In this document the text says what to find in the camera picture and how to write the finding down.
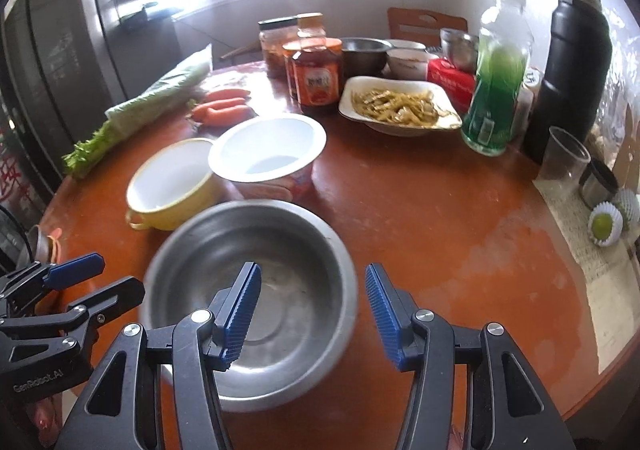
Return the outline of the left hand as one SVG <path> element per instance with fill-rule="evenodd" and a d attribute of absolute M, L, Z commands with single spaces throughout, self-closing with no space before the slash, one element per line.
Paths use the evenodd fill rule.
<path fill-rule="evenodd" d="M 38 430 L 38 439 L 44 448 L 52 447 L 63 427 L 62 396 L 55 395 L 37 401 L 32 412 L 32 422 Z"/>

